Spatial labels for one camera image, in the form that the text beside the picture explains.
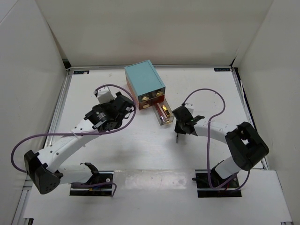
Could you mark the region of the teal and orange drawer box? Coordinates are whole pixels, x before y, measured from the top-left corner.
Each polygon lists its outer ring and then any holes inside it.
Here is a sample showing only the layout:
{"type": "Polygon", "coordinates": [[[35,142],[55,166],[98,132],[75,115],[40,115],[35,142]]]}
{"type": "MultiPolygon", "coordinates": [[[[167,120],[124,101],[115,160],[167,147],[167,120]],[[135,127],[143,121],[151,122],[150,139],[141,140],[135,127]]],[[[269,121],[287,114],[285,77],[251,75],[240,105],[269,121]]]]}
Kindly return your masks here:
{"type": "Polygon", "coordinates": [[[165,94],[153,96],[153,91],[165,87],[165,84],[150,60],[126,66],[124,70],[127,85],[135,97],[139,110],[164,101],[165,94]]]}

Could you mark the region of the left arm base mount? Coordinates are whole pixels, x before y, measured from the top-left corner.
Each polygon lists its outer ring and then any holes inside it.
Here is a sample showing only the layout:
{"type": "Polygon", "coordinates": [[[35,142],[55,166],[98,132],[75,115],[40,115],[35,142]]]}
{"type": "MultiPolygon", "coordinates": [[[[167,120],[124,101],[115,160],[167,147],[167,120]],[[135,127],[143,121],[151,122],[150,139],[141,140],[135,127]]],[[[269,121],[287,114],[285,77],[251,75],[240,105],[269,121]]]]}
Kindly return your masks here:
{"type": "Polygon", "coordinates": [[[113,171],[99,171],[86,183],[71,184],[70,196],[113,197],[116,185],[113,184],[113,171]]]}

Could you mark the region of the gold black lipstick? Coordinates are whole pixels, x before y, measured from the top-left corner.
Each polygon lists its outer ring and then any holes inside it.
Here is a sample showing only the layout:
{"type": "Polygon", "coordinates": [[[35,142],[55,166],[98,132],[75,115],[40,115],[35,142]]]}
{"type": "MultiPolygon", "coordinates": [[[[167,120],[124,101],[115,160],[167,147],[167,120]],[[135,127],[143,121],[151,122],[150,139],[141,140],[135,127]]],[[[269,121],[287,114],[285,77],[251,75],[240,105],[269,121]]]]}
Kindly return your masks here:
{"type": "Polygon", "coordinates": [[[162,110],[165,113],[167,118],[171,117],[171,114],[170,114],[168,108],[166,107],[166,105],[162,105],[161,108],[162,108],[162,110]]]}

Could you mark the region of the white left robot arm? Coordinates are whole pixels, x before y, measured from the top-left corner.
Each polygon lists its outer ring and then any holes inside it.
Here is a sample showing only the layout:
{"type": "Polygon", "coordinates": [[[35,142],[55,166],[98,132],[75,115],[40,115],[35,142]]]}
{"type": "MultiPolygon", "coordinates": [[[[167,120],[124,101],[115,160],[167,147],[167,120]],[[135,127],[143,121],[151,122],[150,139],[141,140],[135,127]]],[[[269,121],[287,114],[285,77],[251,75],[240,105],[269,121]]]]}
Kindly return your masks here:
{"type": "Polygon", "coordinates": [[[24,155],[27,174],[40,194],[48,194],[60,184],[71,184],[72,188],[97,188],[108,185],[92,163],[75,166],[64,162],[77,150],[100,135],[115,133],[122,126],[126,115],[136,109],[133,100],[117,92],[115,96],[106,92],[99,104],[85,114],[70,135],[63,135],[51,146],[38,152],[28,151],[24,155]]]}

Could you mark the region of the red lip gloss stick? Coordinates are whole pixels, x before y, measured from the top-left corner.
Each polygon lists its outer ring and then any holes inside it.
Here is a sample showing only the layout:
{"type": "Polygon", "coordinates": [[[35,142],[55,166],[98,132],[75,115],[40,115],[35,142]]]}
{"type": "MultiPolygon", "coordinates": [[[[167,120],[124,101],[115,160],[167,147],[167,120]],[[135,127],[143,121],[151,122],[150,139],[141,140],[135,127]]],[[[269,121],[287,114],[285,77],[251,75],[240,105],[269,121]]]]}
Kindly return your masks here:
{"type": "Polygon", "coordinates": [[[164,118],[164,116],[163,116],[163,113],[162,113],[161,110],[160,110],[160,105],[159,105],[159,103],[156,103],[156,108],[157,108],[157,112],[158,112],[158,114],[159,114],[161,120],[164,122],[164,121],[165,121],[165,118],[164,118]]]}

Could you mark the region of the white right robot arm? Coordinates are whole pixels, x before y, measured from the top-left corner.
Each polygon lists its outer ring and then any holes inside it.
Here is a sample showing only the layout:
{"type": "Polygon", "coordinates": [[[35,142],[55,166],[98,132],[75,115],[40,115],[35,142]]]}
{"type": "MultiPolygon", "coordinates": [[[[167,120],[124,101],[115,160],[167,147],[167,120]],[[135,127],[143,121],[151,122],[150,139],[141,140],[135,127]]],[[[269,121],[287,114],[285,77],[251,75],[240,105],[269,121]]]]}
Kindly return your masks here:
{"type": "Polygon", "coordinates": [[[207,137],[207,177],[212,189],[222,188],[241,170],[249,172],[269,154],[267,144],[248,122],[237,126],[205,121],[204,116],[193,116],[192,110],[181,105],[173,110],[176,118],[175,132],[183,135],[207,137]],[[210,140],[217,140],[228,146],[231,156],[210,167],[210,140]]]}

